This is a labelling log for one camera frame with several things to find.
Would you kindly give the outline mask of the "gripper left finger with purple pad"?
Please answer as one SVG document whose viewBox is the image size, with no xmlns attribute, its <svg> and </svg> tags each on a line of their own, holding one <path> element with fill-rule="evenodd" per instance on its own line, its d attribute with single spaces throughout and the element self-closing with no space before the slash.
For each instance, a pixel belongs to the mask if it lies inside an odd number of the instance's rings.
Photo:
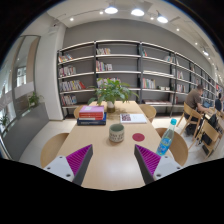
<svg viewBox="0 0 224 224">
<path fill-rule="evenodd" d="M 93 147 L 87 145 L 68 156 L 56 157 L 44 170 L 81 186 L 92 155 Z"/>
</svg>

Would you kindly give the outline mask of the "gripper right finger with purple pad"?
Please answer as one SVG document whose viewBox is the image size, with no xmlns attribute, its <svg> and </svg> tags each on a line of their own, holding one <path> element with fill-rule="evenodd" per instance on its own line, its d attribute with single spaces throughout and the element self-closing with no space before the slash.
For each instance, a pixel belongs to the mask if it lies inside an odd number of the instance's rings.
<svg viewBox="0 0 224 224">
<path fill-rule="evenodd" d="M 182 169 L 182 167 L 169 156 L 159 156 L 140 145 L 135 145 L 134 155 L 145 184 L 152 183 Z"/>
</svg>

